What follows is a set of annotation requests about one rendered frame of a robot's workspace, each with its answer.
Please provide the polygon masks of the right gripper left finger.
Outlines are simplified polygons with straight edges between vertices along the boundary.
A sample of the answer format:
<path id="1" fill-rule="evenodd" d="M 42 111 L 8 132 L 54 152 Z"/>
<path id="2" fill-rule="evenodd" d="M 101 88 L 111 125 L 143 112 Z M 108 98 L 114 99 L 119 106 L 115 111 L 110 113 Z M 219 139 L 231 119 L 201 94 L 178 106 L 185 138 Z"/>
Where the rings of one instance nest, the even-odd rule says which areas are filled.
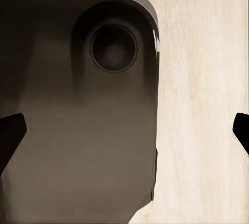
<path id="1" fill-rule="evenodd" d="M 0 175 L 27 132 L 22 113 L 0 118 Z"/>

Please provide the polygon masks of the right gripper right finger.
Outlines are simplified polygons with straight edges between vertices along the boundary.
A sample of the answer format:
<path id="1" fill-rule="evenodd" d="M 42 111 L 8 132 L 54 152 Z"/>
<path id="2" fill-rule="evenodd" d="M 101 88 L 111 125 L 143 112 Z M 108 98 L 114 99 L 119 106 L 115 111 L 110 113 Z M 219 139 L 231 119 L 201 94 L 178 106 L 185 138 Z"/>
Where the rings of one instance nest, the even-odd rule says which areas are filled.
<path id="1" fill-rule="evenodd" d="M 237 113 L 232 130 L 249 155 L 249 115 Z"/>

